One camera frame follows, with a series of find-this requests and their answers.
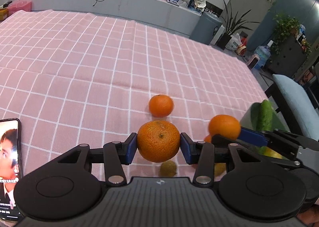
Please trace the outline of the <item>green bushy plant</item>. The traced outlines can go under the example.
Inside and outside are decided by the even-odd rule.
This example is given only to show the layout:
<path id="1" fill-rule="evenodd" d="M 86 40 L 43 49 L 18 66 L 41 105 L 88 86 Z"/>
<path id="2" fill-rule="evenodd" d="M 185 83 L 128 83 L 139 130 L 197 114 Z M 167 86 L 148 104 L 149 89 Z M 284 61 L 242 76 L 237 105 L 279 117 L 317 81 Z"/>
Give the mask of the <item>green bushy plant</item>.
<path id="1" fill-rule="evenodd" d="M 290 36 L 293 36 L 293 38 L 301 45 L 304 54 L 308 56 L 311 53 L 310 43 L 305 36 L 305 26 L 301 24 L 297 18 L 284 14 L 277 14 L 274 17 L 274 21 L 276 24 L 271 39 L 273 44 L 270 47 L 270 53 L 272 55 L 279 55 L 284 43 Z"/>

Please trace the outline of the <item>grey trash bin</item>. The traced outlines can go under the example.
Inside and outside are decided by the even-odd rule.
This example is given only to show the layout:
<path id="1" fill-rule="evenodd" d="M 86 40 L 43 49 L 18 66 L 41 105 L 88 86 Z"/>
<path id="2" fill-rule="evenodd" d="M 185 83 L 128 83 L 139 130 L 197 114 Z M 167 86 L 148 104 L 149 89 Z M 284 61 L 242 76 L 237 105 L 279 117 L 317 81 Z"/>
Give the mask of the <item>grey trash bin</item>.
<path id="1" fill-rule="evenodd" d="M 189 39 L 209 45 L 221 25 L 222 21 L 218 16 L 203 12 Z"/>

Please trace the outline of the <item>green colander bowl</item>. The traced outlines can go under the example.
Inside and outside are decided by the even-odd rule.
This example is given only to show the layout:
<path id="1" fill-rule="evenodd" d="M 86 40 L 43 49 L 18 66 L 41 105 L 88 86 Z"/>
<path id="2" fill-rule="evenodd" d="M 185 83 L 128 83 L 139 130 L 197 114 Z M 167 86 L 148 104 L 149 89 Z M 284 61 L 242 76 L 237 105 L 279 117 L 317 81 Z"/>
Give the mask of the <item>green colander bowl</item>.
<path id="1" fill-rule="evenodd" d="M 290 131 L 287 126 L 282 124 L 271 103 L 266 99 L 261 103 L 253 103 L 240 120 L 240 124 L 244 128 L 257 132 L 275 129 Z"/>

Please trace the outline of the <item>small orange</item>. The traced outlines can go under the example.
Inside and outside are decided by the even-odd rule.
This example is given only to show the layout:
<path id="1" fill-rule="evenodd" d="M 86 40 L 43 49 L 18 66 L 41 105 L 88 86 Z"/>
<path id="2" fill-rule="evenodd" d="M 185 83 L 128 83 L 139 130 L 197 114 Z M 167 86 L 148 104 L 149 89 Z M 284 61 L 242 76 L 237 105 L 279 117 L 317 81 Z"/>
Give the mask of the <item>small orange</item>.
<path id="1" fill-rule="evenodd" d="M 149 100 L 149 111 L 154 117 L 166 117 L 172 113 L 173 109 L 174 102 L 167 95 L 158 94 Z"/>
<path id="2" fill-rule="evenodd" d="M 211 143 L 212 137 L 211 135 L 207 135 L 204 139 L 205 142 Z"/>

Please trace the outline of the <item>pink checked tablecloth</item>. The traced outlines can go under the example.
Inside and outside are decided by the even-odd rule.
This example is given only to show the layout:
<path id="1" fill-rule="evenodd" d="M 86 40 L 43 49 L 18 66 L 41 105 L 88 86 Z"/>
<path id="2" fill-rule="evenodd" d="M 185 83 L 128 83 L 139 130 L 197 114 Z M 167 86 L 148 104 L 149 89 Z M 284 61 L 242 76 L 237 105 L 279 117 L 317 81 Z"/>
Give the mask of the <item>pink checked tablecloth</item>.
<path id="1" fill-rule="evenodd" d="M 24 174 L 80 143 L 124 141 L 157 94 L 195 141 L 214 116 L 241 119 L 266 98 L 237 58 L 134 21 L 47 10 L 1 23 L 1 117 L 21 121 Z"/>

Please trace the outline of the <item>yellow green pear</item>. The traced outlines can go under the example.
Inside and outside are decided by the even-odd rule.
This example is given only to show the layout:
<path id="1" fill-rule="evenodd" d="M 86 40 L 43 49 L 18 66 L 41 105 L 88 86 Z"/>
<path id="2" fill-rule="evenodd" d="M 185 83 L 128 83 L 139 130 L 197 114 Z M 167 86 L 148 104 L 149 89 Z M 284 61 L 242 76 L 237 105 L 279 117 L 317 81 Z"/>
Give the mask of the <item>yellow green pear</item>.
<path id="1" fill-rule="evenodd" d="M 260 148 L 257 148 L 257 151 L 260 155 L 278 158 L 278 159 L 286 159 L 278 152 L 276 152 L 276 151 L 274 151 L 266 146 L 262 146 Z M 214 172 L 215 177 L 223 177 L 226 174 L 226 163 L 215 163 L 214 170 L 215 170 L 215 172 Z"/>

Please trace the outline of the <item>large orange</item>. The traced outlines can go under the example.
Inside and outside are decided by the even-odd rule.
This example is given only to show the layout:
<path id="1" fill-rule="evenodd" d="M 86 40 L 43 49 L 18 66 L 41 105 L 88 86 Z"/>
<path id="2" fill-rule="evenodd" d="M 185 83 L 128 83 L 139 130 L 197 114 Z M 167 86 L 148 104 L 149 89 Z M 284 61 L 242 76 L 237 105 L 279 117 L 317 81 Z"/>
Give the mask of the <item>large orange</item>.
<path id="1" fill-rule="evenodd" d="M 143 124 L 137 133 L 137 148 L 141 156 L 154 163 L 173 158 L 179 151 L 180 133 L 174 124 L 154 120 Z"/>

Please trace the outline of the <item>yellow box on floor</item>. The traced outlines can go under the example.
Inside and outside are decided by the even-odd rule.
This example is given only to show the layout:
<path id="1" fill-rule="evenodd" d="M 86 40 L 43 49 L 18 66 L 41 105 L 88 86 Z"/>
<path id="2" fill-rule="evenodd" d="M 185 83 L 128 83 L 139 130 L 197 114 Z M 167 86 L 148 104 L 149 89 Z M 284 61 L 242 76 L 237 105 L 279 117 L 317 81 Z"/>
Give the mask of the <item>yellow box on floor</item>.
<path id="1" fill-rule="evenodd" d="M 7 8 L 0 9 L 0 22 L 2 22 L 5 19 L 7 19 L 8 15 L 9 15 L 9 11 L 7 10 Z"/>

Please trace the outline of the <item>white plastic bag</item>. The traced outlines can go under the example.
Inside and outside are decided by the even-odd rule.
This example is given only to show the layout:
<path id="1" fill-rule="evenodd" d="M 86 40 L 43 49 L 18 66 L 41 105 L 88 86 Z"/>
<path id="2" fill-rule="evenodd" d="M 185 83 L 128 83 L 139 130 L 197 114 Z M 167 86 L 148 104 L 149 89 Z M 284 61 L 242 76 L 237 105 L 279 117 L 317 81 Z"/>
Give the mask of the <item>white plastic bag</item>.
<path id="1" fill-rule="evenodd" d="M 230 41 L 226 44 L 225 48 L 230 51 L 235 51 L 242 44 L 239 33 L 233 34 Z"/>

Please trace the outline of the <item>green cucumber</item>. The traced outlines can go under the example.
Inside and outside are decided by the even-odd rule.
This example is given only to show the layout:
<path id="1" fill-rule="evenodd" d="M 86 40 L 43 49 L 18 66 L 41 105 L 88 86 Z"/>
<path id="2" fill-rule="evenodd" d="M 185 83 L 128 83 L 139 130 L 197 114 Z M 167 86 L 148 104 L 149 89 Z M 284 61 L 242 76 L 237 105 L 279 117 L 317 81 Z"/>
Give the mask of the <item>green cucumber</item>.
<path id="1" fill-rule="evenodd" d="M 258 120 L 256 125 L 257 131 L 271 131 L 273 129 L 273 108 L 269 100 L 264 100 L 260 104 Z"/>

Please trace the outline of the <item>pink storage basket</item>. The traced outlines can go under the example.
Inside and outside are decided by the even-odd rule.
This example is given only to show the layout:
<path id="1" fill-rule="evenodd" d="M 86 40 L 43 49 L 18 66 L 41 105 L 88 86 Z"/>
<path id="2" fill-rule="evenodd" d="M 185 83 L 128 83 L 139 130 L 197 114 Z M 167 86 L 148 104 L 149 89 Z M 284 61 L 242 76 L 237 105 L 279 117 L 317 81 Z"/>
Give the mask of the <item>pink storage basket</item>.
<path id="1" fill-rule="evenodd" d="M 32 0 L 14 0 L 7 7 L 9 16 L 13 15 L 15 12 L 23 10 L 30 12 L 32 8 Z"/>

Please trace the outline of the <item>black chair frame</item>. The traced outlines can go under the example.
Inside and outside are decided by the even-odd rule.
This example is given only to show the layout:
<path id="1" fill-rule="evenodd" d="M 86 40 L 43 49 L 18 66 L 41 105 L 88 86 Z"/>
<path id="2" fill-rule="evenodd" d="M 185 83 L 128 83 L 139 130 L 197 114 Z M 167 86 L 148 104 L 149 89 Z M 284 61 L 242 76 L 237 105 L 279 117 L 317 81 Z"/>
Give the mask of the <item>black chair frame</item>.
<path id="1" fill-rule="evenodd" d="M 301 85 L 299 85 L 299 86 L 303 90 L 305 90 L 306 96 L 309 98 L 314 109 L 318 109 L 318 94 L 315 95 L 309 87 L 303 87 Z M 270 87 L 268 87 L 265 90 L 265 94 L 268 98 L 272 97 L 274 99 L 275 103 L 277 104 L 277 106 L 279 107 L 276 110 L 276 112 L 281 111 L 281 107 L 284 107 L 284 108 L 289 107 L 287 99 L 284 97 L 283 92 L 280 90 L 280 88 L 277 86 L 276 83 L 273 83 Z"/>

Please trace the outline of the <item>water bottle jug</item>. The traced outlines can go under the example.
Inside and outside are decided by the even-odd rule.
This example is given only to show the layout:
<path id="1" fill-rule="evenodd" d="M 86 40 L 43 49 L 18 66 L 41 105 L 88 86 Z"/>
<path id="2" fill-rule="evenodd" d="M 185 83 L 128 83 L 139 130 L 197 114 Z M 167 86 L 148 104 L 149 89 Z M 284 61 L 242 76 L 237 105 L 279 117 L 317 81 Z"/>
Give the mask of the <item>water bottle jug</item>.
<path id="1" fill-rule="evenodd" d="M 273 41 L 270 40 L 267 45 L 258 46 L 255 49 L 254 54 L 259 56 L 259 61 L 255 65 L 255 69 L 260 70 L 261 67 L 263 67 L 266 64 L 267 60 L 271 56 L 270 48 L 271 48 L 272 44 L 273 44 Z"/>

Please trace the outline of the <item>white tv cabinet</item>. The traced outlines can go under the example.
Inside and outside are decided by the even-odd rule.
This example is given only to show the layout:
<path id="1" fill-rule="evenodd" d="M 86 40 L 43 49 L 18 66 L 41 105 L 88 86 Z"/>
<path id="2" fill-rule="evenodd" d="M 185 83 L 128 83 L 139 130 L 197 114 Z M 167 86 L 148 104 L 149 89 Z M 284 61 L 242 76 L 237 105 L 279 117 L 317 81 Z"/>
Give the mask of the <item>white tv cabinet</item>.
<path id="1" fill-rule="evenodd" d="M 14 0 L 1 0 L 1 3 Z M 200 14 L 165 0 L 32 0 L 33 11 L 58 10 L 94 13 L 136 20 L 190 36 Z"/>

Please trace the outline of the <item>smartphone with video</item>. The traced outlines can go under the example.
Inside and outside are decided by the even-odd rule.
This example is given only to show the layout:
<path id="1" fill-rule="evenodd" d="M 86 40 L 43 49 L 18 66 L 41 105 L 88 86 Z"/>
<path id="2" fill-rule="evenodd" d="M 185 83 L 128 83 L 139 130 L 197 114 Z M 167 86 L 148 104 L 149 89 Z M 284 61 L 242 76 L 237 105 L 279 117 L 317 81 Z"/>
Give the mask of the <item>smartphone with video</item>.
<path id="1" fill-rule="evenodd" d="M 17 222 L 22 218 L 16 206 L 14 189 L 22 178 L 21 122 L 17 118 L 1 120 L 1 219 Z"/>

